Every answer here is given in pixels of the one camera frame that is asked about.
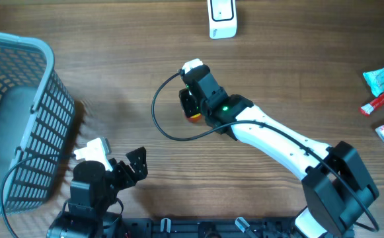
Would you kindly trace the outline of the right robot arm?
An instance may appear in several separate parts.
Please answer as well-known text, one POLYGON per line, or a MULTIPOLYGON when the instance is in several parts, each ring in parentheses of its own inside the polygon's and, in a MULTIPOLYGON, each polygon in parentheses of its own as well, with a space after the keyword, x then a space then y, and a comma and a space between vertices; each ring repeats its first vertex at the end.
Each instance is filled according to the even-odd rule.
POLYGON ((302 183, 307 205, 294 219, 305 237, 343 237, 356 225, 379 191, 357 150, 341 141, 331 147, 271 119, 241 95, 228 95, 199 59, 180 71, 179 92, 188 117, 201 114, 220 134, 249 144, 293 173, 302 183))

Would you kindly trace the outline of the red sachet stick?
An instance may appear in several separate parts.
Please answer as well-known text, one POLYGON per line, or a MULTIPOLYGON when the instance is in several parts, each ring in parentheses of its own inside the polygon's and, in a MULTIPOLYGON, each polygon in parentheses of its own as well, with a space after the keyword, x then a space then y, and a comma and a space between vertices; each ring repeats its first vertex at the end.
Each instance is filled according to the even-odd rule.
POLYGON ((369 116, 372 112, 376 111, 378 108, 384 105, 384 92, 378 97, 373 99, 371 102, 367 103, 364 106, 360 107, 360 112, 364 116, 369 116))

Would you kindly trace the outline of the red sriracha sauce bottle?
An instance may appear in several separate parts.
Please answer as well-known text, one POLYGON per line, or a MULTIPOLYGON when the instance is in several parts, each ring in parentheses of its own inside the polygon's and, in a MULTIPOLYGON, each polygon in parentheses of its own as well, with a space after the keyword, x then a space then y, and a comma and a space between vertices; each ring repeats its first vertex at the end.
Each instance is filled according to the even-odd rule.
POLYGON ((195 114, 191 117, 187 117, 187 121, 191 122, 191 123, 196 123, 198 122, 200 119, 202 118, 202 115, 199 113, 199 114, 195 114))

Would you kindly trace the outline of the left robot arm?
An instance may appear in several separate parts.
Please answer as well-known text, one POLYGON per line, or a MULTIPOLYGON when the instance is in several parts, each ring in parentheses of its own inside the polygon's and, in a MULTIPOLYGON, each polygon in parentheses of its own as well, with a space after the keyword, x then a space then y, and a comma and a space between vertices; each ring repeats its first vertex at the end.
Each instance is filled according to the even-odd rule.
POLYGON ((121 190, 133 187, 148 174, 146 149, 140 147, 126 154, 130 161, 110 160, 112 171, 98 161, 83 161, 75 166, 70 184, 70 198, 49 227, 46 236, 130 237, 122 213, 108 212, 114 204, 123 207, 118 198, 121 190))

